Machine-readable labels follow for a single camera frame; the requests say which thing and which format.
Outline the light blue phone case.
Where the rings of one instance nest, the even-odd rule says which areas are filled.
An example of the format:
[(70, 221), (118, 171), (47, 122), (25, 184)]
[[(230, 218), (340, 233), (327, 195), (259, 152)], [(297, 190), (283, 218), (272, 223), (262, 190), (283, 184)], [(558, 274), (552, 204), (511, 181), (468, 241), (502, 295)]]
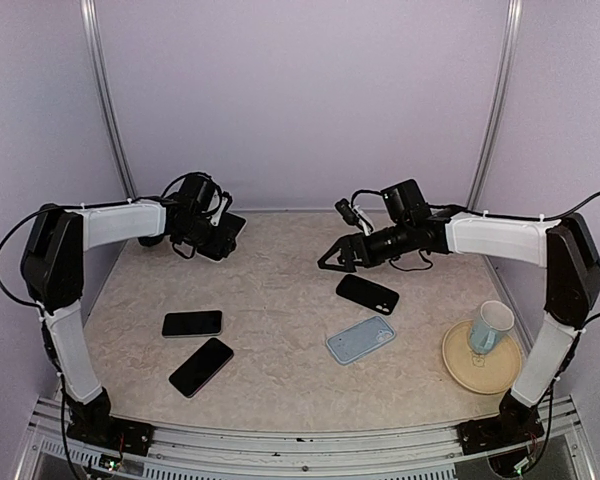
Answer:
[(381, 316), (362, 320), (329, 337), (326, 347), (340, 365), (349, 365), (394, 340), (396, 332)]

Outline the black phone purple edge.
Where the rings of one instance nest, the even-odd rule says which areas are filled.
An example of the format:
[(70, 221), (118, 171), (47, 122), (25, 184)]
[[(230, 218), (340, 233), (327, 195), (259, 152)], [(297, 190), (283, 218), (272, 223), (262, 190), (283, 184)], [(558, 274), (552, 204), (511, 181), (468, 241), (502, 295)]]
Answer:
[(191, 398), (233, 357), (229, 346), (210, 338), (169, 376), (169, 383), (184, 397)]

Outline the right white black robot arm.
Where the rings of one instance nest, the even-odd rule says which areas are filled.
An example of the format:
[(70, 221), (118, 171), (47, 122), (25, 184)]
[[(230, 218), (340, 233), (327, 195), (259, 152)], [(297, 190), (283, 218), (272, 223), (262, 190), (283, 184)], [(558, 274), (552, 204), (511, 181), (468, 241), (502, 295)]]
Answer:
[(412, 251), (478, 254), (517, 260), (546, 271), (543, 324), (525, 366), (502, 398), (491, 433), (515, 442), (557, 377), (567, 368), (599, 294), (600, 256), (583, 216), (572, 210), (554, 217), (474, 213), (428, 203), (413, 179), (379, 191), (393, 224), (370, 231), (352, 199), (335, 208), (357, 227), (319, 258), (324, 270), (354, 273)]

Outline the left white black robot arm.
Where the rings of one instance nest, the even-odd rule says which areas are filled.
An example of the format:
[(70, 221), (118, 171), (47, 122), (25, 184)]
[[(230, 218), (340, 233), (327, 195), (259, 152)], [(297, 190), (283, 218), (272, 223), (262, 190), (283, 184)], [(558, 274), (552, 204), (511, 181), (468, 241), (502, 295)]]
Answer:
[(136, 239), (146, 247), (162, 240), (184, 259), (227, 258), (247, 224), (233, 214), (230, 193), (210, 175), (191, 172), (175, 181), (177, 191), (121, 202), (61, 206), (46, 204), (33, 218), (21, 260), (29, 296), (42, 311), (52, 352), (76, 405), (107, 401), (83, 332), (84, 254), (96, 247)]

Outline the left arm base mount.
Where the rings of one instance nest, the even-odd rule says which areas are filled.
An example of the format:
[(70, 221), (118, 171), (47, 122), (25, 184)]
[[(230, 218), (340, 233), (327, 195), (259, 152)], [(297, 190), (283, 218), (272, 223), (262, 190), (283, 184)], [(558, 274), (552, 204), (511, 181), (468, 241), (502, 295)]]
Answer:
[(151, 424), (107, 416), (100, 420), (84, 420), (70, 415), (67, 435), (85, 444), (122, 454), (147, 456), (155, 427)]

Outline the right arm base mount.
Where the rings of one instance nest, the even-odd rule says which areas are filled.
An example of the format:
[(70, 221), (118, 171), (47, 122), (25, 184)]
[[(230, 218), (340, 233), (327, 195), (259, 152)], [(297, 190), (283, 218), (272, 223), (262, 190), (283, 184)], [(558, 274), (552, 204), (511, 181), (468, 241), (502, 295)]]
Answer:
[(464, 455), (517, 445), (545, 434), (537, 409), (525, 406), (504, 407), (495, 416), (461, 422), (456, 430)]

